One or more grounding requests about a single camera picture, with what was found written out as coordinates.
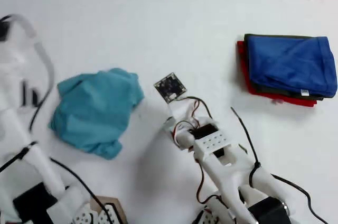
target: stack of folded cloths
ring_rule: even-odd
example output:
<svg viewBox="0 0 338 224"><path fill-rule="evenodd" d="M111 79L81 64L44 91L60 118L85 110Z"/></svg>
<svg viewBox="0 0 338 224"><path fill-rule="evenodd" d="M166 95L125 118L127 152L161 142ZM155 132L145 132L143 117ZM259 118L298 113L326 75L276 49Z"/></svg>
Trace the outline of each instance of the stack of folded cloths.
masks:
<svg viewBox="0 0 338 224"><path fill-rule="evenodd" d="M327 37L246 34L237 46L251 94L307 107L336 94Z"/></svg>

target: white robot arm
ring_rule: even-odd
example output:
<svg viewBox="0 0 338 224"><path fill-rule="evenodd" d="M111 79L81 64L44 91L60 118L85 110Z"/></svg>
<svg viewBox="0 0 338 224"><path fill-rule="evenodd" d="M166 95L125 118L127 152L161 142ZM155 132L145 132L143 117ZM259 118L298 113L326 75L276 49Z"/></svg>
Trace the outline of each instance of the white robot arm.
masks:
<svg viewBox="0 0 338 224"><path fill-rule="evenodd" d="M205 170L218 188L205 201L201 202L199 197L198 201L206 204L222 224L296 224L291 218L295 212L292 198L278 184L278 177L260 166L256 153L254 162L238 142L225 137L211 116L194 116L201 101L187 97L171 102L169 106L174 116L165 124L180 149L194 151L202 180Z"/></svg>

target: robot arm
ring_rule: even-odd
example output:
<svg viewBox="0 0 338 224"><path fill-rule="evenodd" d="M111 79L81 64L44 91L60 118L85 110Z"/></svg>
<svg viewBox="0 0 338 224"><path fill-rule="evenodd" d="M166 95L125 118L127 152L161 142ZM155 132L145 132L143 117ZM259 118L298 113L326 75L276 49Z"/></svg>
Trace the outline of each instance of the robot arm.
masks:
<svg viewBox="0 0 338 224"><path fill-rule="evenodd" d="M255 163L238 142L225 137L213 119L189 116L194 107L195 104L186 104L188 112L182 114L188 115L180 118L195 124L194 128L189 123L181 123L176 128L170 126L170 123L177 123L173 117L172 121L167 122L167 129L175 129L174 140L181 149L194 151L195 160L217 186L216 194L220 194L220 197L210 199L207 204L220 222L266 224L278 220L274 223L290 224L289 215L294 210L290 196L262 167L253 174L251 187L249 177Z"/></svg>

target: small black circuit board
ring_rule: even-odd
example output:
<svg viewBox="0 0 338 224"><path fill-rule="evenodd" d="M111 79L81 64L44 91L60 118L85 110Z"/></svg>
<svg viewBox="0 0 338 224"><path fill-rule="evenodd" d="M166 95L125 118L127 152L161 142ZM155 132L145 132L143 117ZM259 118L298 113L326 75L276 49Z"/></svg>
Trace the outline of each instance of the small black circuit board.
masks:
<svg viewBox="0 0 338 224"><path fill-rule="evenodd" d="M167 104L186 92L186 88L173 72L155 83L154 87L161 94Z"/></svg>

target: clothing tag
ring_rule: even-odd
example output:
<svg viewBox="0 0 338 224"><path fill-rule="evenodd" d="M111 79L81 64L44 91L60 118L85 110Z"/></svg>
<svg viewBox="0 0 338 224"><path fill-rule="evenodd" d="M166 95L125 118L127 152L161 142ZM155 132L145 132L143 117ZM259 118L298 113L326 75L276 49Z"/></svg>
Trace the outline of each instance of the clothing tag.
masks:
<svg viewBox="0 0 338 224"><path fill-rule="evenodd" d="M308 90L301 89L301 96L310 96L310 93L308 92Z"/></svg>

